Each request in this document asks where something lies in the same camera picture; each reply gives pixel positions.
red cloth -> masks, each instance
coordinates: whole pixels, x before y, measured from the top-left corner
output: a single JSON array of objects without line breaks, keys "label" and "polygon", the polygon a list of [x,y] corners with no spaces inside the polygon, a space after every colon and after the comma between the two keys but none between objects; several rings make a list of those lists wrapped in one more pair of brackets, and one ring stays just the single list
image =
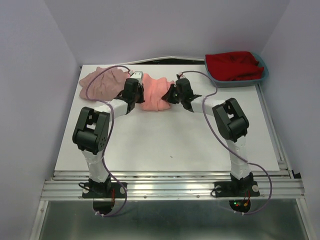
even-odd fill
[{"label": "red cloth", "polygon": [[248,51],[234,51],[205,55],[211,76],[219,81],[244,81],[261,79],[264,67]]}]

gray wall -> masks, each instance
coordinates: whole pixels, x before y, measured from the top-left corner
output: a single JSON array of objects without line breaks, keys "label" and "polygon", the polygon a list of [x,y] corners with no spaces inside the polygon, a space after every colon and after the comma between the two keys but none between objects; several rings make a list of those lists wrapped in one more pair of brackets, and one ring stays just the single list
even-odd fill
[{"label": "gray wall", "polygon": [[0,238],[29,239],[79,68],[42,0],[0,3]]},{"label": "gray wall", "polygon": [[260,53],[289,0],[44,0],[80,64]]},{"label": "gray wall", "polygon": [[320,238],[319,9],[318,0],[291,0],[262,57],[270,73],[263,91]]}]

pink cloth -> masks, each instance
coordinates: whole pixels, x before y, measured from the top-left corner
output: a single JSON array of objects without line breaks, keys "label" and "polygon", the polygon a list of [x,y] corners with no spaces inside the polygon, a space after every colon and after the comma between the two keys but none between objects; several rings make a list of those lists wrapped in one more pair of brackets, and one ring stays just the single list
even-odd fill
[{"label": "pink cloth", "polygon": [[169,109],[170,104],[161,98],[167,93],[170,85],[174,83],[174,81],[168,82],[165,77],[154,79],[149,74],[144,73],[142,79],[144,89],[144,102],[141,103],[142,110],[163,111]]},{"label": "pink cloth", "polygon": [[[101,73],[105,68],[97,67],[96,70],[88,74],[85,78],[79,81],[82,86],[80,91],[80,98],[86,98],[86,89],[92,79]],[[103,101],[110,101],[114,99],[125,86],[126,79],[130,75],[128,72],[123,72],[121,69],[112,68],[101,74],[90,86],[88,90],[88,97],[90,99],[98,99]]]}]

blue bin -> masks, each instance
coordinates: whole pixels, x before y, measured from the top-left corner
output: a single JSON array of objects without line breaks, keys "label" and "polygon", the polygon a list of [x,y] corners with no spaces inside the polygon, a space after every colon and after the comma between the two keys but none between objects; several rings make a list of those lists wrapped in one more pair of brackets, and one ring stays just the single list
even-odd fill
[{"label": "blue bin", "polygon": [[263,70],[263,73],[262,73],[262,76],[260,79],[253,79],[253,80],[246,80],[246,81],[219,81],[217,79],[214,79],[211,76],[210,72],[208,71],[208,66],[207,66],[206,60],[204,60],[205,69],[206,69],[211,81],[214,82],[218,86],[218,88],[234,88],[234,87],[246,87],[246,86],[255,85],[255,84],[261,83],[262,81],[266,80],[269,76],[269,72],[268,72],[267,66],[266,66],[265,62],[262,60],[262,58],[258,54],[255,54],[253,52],[251,52],[251,54],[259,62],[258,66],[264,67],[264,70]]}]

purple cable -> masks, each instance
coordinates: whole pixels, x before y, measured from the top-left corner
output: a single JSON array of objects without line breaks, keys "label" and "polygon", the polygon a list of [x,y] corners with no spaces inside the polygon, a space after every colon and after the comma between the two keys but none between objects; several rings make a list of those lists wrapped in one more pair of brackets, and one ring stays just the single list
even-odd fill
[{"label": "purple cable", "polygon": [[[189,71],[183,71],[182,74],[185,74],[185,73],[198,73],[198,74],[202,74],[204,76],[206,76],[208,79],[211,80],[211,78],[203,73],[203,72],[200,72],[200,71],[195,71],[195,70],[189,70]],[[259,209],[255,210],[255,211],[252,211],[252,212],[247,212],[247,213],[242,213],[243,215],[252,215],[252,214],[256,214],[258,212],[260,212],[261,210],[263,210],[267,204],[269,203],[270,199],[271,199],[271,196],[272,196],[272,189],[273,189],[273,186],[272,186],[272,181],[271,181],[271,177],[270,175],[268,174],[268,172],[262,167],[260,166],[259,164],[257,163],[252,163],[252,162],[248,162],[248,160],[244,159],[242,156],[238,155],[236,152],[232,151],[227,145],[224,144],[223,141],[221,141],[221,139],[218,137],[218,135],[216,134],[215,130],[213,129],[213,127],[211,126],[210,122],[209,122],[209,119],[207,117],[207,113],[206,113],[206,108],[205,108],[205,102],[207,100],[207,98],[215,95],[217,92],[218,92],[218,87],[216,85],[215,82],[213,82],[214,86],[215,86],[215,92],[214,93],[211,93],[207,96],[205,96],[203,98],[203,101],[202,101],[202,111],[203,111],[203,115],[204,115],[204,118],[205,118],[205,121],[206,123],[208,124],[211,132],[213,133],[213,135],[215,136],[215,138],[218,140],[218,142],[225,148],[227,149],[230,153],[232,153],[233,155],[235,155],[236,157],[238,157],[239,159],[241,159],[242,161],[244,161],[245,163],[249,164],[249,165],[252,165],[252,166],[257,166],[258,168],[260,168],[262,171],[264,171],[265,175],[267,176],[267,178],[269,179],[269,183],[270,183],[270,193],[269,193],[269,197],[267,199],[267,201],[265,202],[265,204],[260,207]]]},{"label": "purple cable", "polygon": [[124,198],[124,202],[123,204],[121,205],[121,207],[114,213],[112,214],[108,214],[108,215],[102,215],[102,214],[99,214],[100,216],[106,218],[106,217],[114,217],[116,214],[118,214],[123,208],[124,206],[126,205],[127,203],[127,199],[128,199],[128,193],[127,193],[127,189],[126,187],[109,171],[107,165],[106,165],[106,162],[105,162],[105,152],[106,152],[106,149],[107,149],[107,146],[108,146],[108,143],[109,143],[109,140],[110,140],[110,137],[111,137],[111,134],[112,134],[112,131],[114,129],[114,125],[115,125],[115,111],[114,111],[114,108],[109,104],[107,103],[106,101],[102,101],[102,100],[99,100],[99,99],[90,99],[89,96],[88,96],[88,90],[90,88],[90,86],[92,85],[92,83],[103,73],[105,73],[106,71],[110,70],[110,69],[113,69],[113,68],[125,68],[127,69],[129,72],[130,72],[130,69],[126,66],[123,66],[123,65],[114,65],[114,66],[110,66],[110,67],[107,67],[106,69],[104,69],[102,72],[100,72],[97,76],[95,76],[91,82],[88,84],[88,86],[86,87],[86,90],[85,90],[85,97],[88,99],[88,100],[91,100],[91,101],[96,101],[96,102],[101,102],[103,104],[106,104],[110,110],[111,110],[111,127],[110,127],[110,132],[108,134],[108,137],[106,139],[106,145],[105,145],[105,148],[103,149],[103,152],[102,152],[102,164],[105,168],[105,170],[107,171],[107,173],[110,175],[110,177],[112,177],[123,189],[124,189],[124,194],[125,194],[125,198]]}]

